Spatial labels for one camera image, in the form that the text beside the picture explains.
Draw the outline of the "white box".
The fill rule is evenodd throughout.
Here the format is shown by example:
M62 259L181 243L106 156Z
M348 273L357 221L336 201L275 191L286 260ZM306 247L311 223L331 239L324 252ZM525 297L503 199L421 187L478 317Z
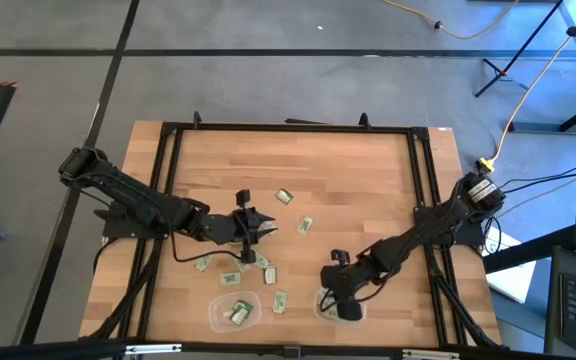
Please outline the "white box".
M505 250L520 244L520 241L492 226L486 232L486 242L484 249L482 250L482 255L486 257L496 253L497 251ZM535 266L535 261L524 263L519 266L489 273L486 275L486 279L488 285L492 289L502 293L517 303L524 304L528 295Z

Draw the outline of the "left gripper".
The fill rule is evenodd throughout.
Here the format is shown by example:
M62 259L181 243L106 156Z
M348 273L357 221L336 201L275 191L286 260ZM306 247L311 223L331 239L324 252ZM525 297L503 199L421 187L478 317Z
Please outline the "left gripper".
M238 225L238 229L243 232L243 250L240 255L241 261L246 264L253 264L256 262L256 254L252 249L252 246L265 237L273 236L278 230L278 228L265 229L259 231L258 235L260 224L263 222L272 222L276 219L258 213L255 207L248 206L251 199L249 189L240 190L236 193L235 197L237 209L233 211L232 216Z

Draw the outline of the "black aluminium table frame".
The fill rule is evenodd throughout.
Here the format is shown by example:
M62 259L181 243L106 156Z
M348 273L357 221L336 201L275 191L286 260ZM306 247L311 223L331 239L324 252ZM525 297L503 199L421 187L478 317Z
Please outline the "black aluminium table frame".
M278 281L265 285L257 266L241 283L220 284L233 272L233 247L199 243L179 235L162 250L146 336L181 342L317 345L353 347L434 347L436 322L425 253L415 249L402 270L382 290L368 285L359 298L368 319L336 324L314 315L321 269L333 249L356 254L379 239L407 231L413 211L433 193L420 144L405 134L352 128L338 133L329 125L202 124L170 138L163 147L163 176L172 191L207 203L215 213L230 212L239 190L249 189L252 204L274 217L278 228L258 251L277 267ZM293 200L283 204L279 189ZM303 217L313 219L306 235L297 232ZM197 260L212 255L200 272ZM287 293L283 314L272 311L277 290ZM241 331L216 333L210 303L223 295L252 291L263 307L261 320Z

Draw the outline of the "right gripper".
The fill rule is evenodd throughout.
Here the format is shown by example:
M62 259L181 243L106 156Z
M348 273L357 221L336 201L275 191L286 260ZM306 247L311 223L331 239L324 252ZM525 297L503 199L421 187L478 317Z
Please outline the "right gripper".
M326 292L319 301L319 311L334 309L342 320L358 321L363 317L361 305L355 298L356 292L368 282L368 270L361 262L350 262L345 250L333 249L331 260L334 265L324 266L320 280Z

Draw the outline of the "clear plastic bin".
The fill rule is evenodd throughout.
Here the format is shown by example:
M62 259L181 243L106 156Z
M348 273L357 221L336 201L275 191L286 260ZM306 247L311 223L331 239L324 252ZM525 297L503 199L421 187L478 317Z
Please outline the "clear plastic bin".
M330 319L327 319L323 316L323 313L321 311L322 307L326 307L329 304L332 304L334 302L334 297L329 294L328 289L327 288L323 288L320 287L319 290L316 293L316 296L314 298L314 315L316 318L318 318L319 320L328 322L328 323L336 323L336 324L351 324L351 323L360 323L360 322L364 322L368 319L368 310L366 308L366 304L365 303L360 303L360 310L361 310L361 318L359 320L346 320L346 319L342 319L339 314L339 320L338 321L332 321Z
M246 301L254 306L254 310L248 319L237 326L229 319L232 308L238 300ZM228 333L241 331L256 325L262 317L263 307L259 295L252 291L240 291L228 293L214 299L209 306L209 323L216 333Z

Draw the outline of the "black side desk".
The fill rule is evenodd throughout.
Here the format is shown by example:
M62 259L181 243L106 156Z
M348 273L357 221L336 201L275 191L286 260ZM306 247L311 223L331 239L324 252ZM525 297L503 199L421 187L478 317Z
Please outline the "black side desk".
M557 344L566 345L561 337L560 275L576 275L576 224L557 230L529 242L501 250L484 258L488 273L505 270L533 260L552 259L545 350L551 352Z

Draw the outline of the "black tripod stand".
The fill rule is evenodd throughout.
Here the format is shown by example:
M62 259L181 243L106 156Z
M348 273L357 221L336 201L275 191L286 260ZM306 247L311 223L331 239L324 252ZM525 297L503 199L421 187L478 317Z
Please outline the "black tripod stand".
M494 76L492 77L491 80L489 80L485 85L482 86L481 89L479 89L475 94L474 97L475 98L479 98L481 95L483 95L490 87L492 87L493 85L495 85L497 82L504 80L504 81L510 81L510 82L514 82L517 86L519 86L521 89L527 91L528 87L521 83L518 82L516 80L514 80L512 77L510 77L508 75L508 72L510 70L510 68L514 65L514 63L519 59L519 57L525 52L525 50L527 49L527 47L533 42L534 38L539 34L539 32L542 30L542 28L547 24L547 22L552 18L552 16L554 15L554 13L559 9L559 7L563 4L564 0L556 0L556 2L554 3L553 7L551 8L551 10L547 13L547 15L541 20L541 22L539 23L539 25L532 31L532 33L530 34L530 36L524 41L524 43L522 44L522 46L514 53L514 55L512 56L512 58L509 60L509 62L505 65L504 68L499 68L497 65L495 65L491 60L489 60L488 58L483 58L482 62L485 66L491 68L494 71Z

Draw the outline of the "black overhead beam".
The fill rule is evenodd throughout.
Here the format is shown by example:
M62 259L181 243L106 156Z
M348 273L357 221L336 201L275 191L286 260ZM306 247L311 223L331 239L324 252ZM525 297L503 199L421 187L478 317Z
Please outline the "black overhead beam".
M0 360L100 360L167 353L226 353L305 356L367 356L422 360L576 360L576 357L514 351L504 347L446 345L438 348L149 342L138 338L97 339L0 347Z

